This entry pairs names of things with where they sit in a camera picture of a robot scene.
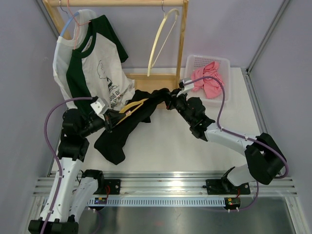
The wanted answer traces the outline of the yellow hanger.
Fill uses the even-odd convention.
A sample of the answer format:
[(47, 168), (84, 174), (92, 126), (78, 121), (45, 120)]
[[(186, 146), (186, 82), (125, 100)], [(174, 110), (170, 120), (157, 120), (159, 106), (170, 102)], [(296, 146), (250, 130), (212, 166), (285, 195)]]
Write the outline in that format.
[(139, 101), (131, 102), (130, 104), (127, 104), (125, 107), (123, 107), (119, 113), (123, 114), (122, 119), (117, 123), (119, 125), (121, 122), (123, 122), (126, 118), (128, 118), (131, 114), (133, 114), (136, 110), (138, 110), (144, 102), (147, 100), (147, 98), (144, 98)]

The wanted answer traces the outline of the black t shirt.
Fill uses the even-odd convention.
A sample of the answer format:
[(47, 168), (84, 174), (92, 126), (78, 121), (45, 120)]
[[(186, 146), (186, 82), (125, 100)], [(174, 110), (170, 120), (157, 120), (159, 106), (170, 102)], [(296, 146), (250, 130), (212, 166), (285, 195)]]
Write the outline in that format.
[(156, 107), (169, 99), (169, 89), (162, 88), (148, 93), (136, 90), (133, 98), (129, 103), (146, 99), (138, 110), (134, 111), (129, 117), (122, 121), (112, 132), (104, 131), (95, 141), (94, 148), (98, 150), (102, 156), (114, 165), (118, 165), (125, 160), (123, 147), (130, 133), (138, 126), (140, 122), (150, 123), (150, 116)]

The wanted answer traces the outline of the pink t shirt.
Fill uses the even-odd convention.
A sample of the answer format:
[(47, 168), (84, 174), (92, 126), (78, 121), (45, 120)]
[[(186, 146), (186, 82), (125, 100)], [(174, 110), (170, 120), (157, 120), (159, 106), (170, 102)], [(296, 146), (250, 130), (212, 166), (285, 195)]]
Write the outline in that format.
[[(213, 61), (204, 67), (200, 67), (193, 71), (191, 74), (191, 80), (196, 80), (201, 77), (214, 77), (217, 79), (222, 85), (224, 85), (222, 76), (219, 73), (219, 62)], [(207, 99), (213, 99), (222, 94), (222, 88), (219, 83), (211, 78), (201, 79), (194, 83), (194, 92), (204, 91)]]

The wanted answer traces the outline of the dark green t shirt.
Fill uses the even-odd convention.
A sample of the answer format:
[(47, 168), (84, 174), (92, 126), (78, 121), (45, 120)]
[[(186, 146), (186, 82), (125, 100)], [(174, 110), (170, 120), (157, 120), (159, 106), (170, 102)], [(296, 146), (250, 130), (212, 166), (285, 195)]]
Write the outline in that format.
[(66, 80), (73, 98), (98, 97), (121, 110), (135, 94), (122, 63), (128, 55), (105, 15), (90, 20), (82, 44), (72, 51)]

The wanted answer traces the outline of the white t shirt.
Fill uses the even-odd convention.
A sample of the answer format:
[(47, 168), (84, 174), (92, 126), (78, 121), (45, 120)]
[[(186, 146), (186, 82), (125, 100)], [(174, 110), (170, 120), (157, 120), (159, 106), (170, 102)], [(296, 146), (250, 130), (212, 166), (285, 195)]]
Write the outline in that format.
[(66, 80), (66, 73), (69, 67), (72, 50), (82, 44), (87, 34), (87, 30), (87, 24), (81, 26), (75, 25), (73, 39), (67, 40), (59, 36), (57, 40), (53, 60), (53, 76), (55, 82), (60, 87), (61, 93), (65, 100), (72, 98)]

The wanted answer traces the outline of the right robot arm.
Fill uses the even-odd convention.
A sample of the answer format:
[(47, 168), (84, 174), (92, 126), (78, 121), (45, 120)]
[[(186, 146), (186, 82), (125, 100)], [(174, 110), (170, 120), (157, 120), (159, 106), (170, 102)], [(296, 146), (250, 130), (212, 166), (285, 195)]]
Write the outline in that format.
[(165, 101), (167, 109), (176, 109), (196, 138), (232, 149), (247, 161), (243, 166), (231, 167), (220, 179), (207, 179), (204, 188), (209, 195), (249, 195), (250, 182), (269, 185), (287, 167), (285, 157), (269, 134), (249, 136), (225, 130), (206, 116), (200, 98), (186, 96), (180, 89), (173, 90)]

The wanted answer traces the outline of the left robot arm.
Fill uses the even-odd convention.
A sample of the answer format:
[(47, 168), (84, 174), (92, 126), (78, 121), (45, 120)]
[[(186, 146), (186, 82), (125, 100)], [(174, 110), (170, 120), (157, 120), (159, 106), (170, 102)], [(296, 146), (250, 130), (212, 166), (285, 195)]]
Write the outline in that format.
[(105, 128), (111, 130), (118, 122), (119, 113), (107, 110), (103, 118), (91, 113), (87, 119), (76, 109), (63, 114), (62, 135), (58, 147), (58, 171), (47, 203), (37, 220), (31, 220), (32, 234), (76, 234), (83, 210), (101, 210), (108, 205), (109, 194), (119, 194), (120, 180), (104, 178), (100, 170), (82, 173), (75, 188), (78, 173), (89, 147), (87, 137)]

